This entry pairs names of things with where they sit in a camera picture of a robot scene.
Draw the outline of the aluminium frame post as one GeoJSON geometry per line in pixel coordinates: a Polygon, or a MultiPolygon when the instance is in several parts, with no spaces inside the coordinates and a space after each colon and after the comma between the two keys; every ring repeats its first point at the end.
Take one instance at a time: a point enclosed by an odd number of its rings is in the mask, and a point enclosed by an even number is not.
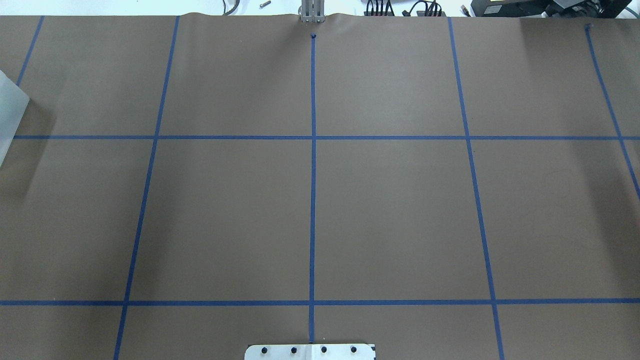
{"type": "Polygon", "coordinates": [[[302,23],[324,23],[326,21],[324,0],[302,0],[298,9],[302,23]]]}

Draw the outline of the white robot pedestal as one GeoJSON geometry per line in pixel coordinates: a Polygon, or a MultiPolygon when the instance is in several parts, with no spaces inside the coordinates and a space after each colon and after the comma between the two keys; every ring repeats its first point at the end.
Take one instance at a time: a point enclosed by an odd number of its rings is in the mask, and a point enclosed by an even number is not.
{"type": "Polygon", "coordinates": [[[373,344],[254,344],[247,347],[245,360],[375,360],[373,344]]]}

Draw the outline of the clear plastic box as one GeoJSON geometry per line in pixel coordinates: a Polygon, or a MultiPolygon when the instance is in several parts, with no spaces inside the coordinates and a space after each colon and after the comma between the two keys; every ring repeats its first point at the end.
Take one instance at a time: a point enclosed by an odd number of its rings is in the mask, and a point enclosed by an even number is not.
{"type": "Polygon", "coordinates": [[[29,96],[3,71],[0,72],[0,162],[4,162],[14,139],[29,96]]]}

